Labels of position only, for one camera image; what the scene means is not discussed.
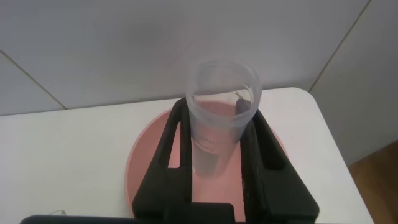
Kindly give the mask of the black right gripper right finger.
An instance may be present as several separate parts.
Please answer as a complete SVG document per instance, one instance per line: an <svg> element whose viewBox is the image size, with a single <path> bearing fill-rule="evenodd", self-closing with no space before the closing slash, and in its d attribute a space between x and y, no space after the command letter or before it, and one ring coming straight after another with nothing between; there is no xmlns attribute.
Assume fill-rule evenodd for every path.
<svg viewBox="0 0 398 224"><path fill-rule="evenodd" d="M319 206L260 111L240 140L246 223L314 223Z"/></svg>

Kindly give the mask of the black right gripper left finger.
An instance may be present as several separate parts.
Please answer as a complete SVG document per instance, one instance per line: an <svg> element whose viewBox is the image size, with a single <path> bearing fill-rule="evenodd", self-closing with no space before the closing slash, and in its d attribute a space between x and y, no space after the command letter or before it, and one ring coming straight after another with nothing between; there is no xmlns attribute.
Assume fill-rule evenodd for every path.
<svg viewBox="0 0 398 224"><path fill-rule="evenodd" d="M180 125L180 162L169 168L177 126ZM136 218L162 218L166 209L192 202L192 142L185 98L172 107L159 144L132 201Z"/></svg>

